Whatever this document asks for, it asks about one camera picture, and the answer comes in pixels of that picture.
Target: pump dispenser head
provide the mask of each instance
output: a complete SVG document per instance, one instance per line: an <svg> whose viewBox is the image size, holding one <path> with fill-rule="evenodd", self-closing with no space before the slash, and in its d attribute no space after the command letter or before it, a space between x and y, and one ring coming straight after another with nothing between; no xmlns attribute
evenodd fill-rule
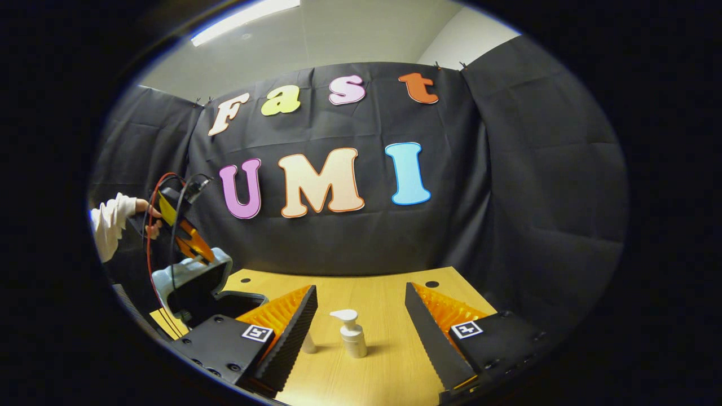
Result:
<svg viewBox="0 0 722 406"><path fill-rule="evenodd" d="M331 316L344 322L341 327L341 338L353 358L366 356L366 341L363 337L363 328L356 324L359 314L350 308L346 310L332 311Z"/></svg>

